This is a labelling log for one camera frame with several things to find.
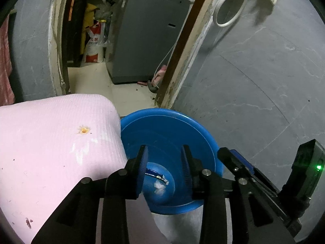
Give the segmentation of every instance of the blue plastic bucket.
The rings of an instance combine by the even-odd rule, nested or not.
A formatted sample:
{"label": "blue plastic bucket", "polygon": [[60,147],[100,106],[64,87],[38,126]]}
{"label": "blue plastic bucket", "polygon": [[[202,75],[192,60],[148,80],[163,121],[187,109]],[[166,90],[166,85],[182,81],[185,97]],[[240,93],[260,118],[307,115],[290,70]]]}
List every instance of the blue plastic bucket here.
{"label": "blue plastic bucket", "polygon": [[222,176],[223,164],[217,159],[216,141],[202,125],[182,113],[162,108],[136,111],[121,120],[121,138],[127,158],[136,157],[140,146],[147,145],[147,168],[154,168],[168,179],[166,185],[145,176],[143,192],[153,213],[180,214],[203,204],[201,200],[192,200],[185,185],[182,145],[190,146],[193,157],[200,159],[205,169]]}

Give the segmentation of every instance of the brown stain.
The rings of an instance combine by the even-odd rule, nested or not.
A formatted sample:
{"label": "brown stain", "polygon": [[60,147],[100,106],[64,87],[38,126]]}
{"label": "brown stain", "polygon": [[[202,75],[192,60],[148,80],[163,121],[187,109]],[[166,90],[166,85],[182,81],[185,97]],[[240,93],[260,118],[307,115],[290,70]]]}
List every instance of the brown stain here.
{"label": "brown stain", "polygon": [[31,225],[30,225],[29,219],[27,217],[26,217],[26,224],[29,227],[29,229],[31,229]]}

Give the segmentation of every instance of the tile floor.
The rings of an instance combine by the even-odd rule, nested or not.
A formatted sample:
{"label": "tile floor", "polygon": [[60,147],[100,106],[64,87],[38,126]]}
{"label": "tile floor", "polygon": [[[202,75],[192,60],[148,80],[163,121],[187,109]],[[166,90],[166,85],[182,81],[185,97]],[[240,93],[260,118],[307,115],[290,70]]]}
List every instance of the tile floor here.
{"label": "tile floor", "polygon": [[101,94],[116,107],[120,116],[155,107],[156,94],[137,84],[114,85],[105,62],[85,63],[80,68],[68,68],[71,93]]}

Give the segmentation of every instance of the screw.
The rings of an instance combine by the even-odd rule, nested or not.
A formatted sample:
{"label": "screw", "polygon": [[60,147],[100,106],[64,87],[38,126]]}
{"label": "screw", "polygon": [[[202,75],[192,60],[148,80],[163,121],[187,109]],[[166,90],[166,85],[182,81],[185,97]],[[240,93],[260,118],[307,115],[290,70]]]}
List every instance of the screw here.
{"label": "screw", "polygon": [[211,175],[211,171],[210,170],[208,170],[208,169],[204,169],[204,170],[202,170],[202,174],[204,175],[204,176],[209,176],[209,175]]}
{"label": "screw", "polygon": [[118,174],[121,175],[121,176],[124,176],[124,175],[127,174],[127,170],[126,170],[126,169],[120,169],[120,170],[118,171]]}
{"label": "screw", "polygon": [[89,177],[84,177],[84,178],[81,179],[80,182],[83,183],[83,184],[87,184],[87,183],[91,182],[91,179]]}
{"label": "screw", "polygon": [[244,178],[240,178],[240,179],[238,180],[238,182],[239,182],[241,185],[246,185],[246,184],[247,184],[247,180],[244,179]]}

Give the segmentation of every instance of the white hose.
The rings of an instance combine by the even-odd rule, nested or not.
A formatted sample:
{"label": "white hose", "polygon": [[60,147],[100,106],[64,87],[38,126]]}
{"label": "white hose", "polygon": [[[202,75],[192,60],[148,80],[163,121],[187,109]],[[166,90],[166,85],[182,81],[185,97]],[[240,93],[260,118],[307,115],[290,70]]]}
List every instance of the white hose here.
{"label": "white hose", "polygon": [[216,5],[216,8],[214,9],[214,12],[213,12],[213,22],[217,25],[217,26],[220,26],[220,27],[226,27],[226,26],[229,26],[231,25],[233,22],[235,22],[237,20],[237,18],[239,17],[239,15],[241,14],[241,12],[244,10],[248,0],[244,0],[243,1],[243,4],[242,6],[240,7],[240,9],[238,10],[237,14],[235,14],[235,16],[230,19],[228,22],[224,23],[224,24],[219,24],[217,22],[217,16],[218,16],[218,12],[220,10],[220,7],[223,5],[223,3],[225,2],[225,0],[220,0],[217,5]]}

